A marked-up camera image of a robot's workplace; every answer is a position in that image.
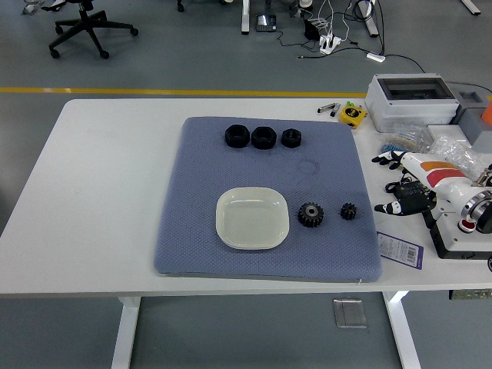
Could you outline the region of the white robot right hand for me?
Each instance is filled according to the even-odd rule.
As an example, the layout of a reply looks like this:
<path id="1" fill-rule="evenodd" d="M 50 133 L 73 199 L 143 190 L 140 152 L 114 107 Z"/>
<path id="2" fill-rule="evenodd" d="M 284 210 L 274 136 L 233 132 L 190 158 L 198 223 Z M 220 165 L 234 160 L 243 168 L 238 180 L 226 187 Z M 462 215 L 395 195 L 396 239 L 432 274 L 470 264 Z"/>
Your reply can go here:
<path id="1" fill-rule="evenodd" d="M 431 154 L 403 151 L 387 151 L 372 158 L 379 165 L 390 165 L 394 170 L 403 167 L 422 185 L 433 191 L 437 198 L 450 202 L 456 213 L 471 218 L 470 201 L 483 191 L 473 186 L 460 169 L 443 158 Z"/>

